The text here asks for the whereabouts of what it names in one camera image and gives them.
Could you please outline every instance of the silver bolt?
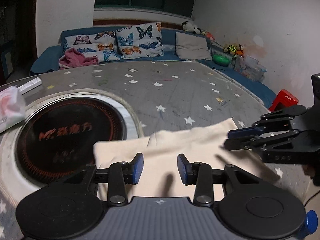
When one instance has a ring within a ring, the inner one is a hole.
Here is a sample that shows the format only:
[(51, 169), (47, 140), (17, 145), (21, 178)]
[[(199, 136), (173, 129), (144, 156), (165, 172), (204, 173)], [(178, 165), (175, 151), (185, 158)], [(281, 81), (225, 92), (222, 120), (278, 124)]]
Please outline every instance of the silver bolt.
[(201, 195), (201, 196), (198, 196), (196, 198), (196, 200), (199, 202), (199, 203), (202, 203), (202, 204), (208, 204), (212, 201), (212, 198), (210, 198), (209, 196), (207, 195)]
[(119, 195), (112, 196), (110, 201), (114, 204), (121, 204), (125, 201), (125, 198)]

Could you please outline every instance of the black wire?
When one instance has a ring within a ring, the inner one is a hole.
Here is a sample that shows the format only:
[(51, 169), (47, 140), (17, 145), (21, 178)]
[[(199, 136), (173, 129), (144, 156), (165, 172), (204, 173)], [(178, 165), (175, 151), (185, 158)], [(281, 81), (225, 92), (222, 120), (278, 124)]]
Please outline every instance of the black wire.
[(312, 200), (316, 195), (318, 195), (320, 193), (320, 190), (318, 190), (316, 193), (314, 193), (308, 200), (307, 202), (303, 205), (304, 207), (310, 202), (310, 200)]

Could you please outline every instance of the pillow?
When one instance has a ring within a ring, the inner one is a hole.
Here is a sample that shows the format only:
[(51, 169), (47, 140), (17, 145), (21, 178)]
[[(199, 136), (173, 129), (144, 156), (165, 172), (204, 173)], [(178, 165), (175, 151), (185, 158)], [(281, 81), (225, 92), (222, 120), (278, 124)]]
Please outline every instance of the pillow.
[(122, 58), (163, 56), (161, 23), (146, 23), (116, 30)]
[(212, 60), (206, 38), (176, 32), (176, 53), (183, 59)]
[(105, 31), (93, 35), (75, 35), (65, 38), (63, 49), (75, 48), (86, 57), (97, 56), (99, 63), (120, 60), (116, 53), (115, 32)]

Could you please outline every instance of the pink blanket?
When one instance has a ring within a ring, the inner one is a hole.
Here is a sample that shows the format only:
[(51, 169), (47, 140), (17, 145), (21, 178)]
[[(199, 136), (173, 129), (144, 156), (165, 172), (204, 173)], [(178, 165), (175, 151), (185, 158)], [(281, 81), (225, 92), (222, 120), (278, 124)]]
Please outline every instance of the pink blanket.
[(64, 55), (59, 59), (59, 67), (60, 69), (67, 69), (73, 67), (97, 65), (98, 62), (98, 57), (85, 57), (75, 48), (70, 48), (67, 49)]

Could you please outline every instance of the beige cloth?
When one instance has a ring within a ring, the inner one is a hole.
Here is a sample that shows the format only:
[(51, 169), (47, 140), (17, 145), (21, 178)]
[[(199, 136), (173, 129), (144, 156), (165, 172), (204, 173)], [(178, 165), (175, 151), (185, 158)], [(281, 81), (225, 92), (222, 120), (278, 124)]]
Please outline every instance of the beige cloth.
[[(267, 181), (278, 176), (267, 168), (251, 151), (229, 152), (222, 145), (229, 130), (237, 129), (231, 118), (207, 127), (195, 127), (177, 132), (160, 131), (150, 137), (127, 141), (97, 142), (94, 156), (99, 168), (108, 168), (111, 163), (130, 162), (136, 153), (144, 156), (144, 167), (139, 183), (127, 188), (128, 198), (189, 196), (193, 200), (195, 185), (185, 186), (177, 169), (177, 155), (183, 153), (190, 163), (208, 163), (214, 169), (223, 169), (234, 164)], [(99, 197), (106, 198), (107, 185), (99, 187)], [(223, 198), (221, 185), (214, 186), (215, 200)]]

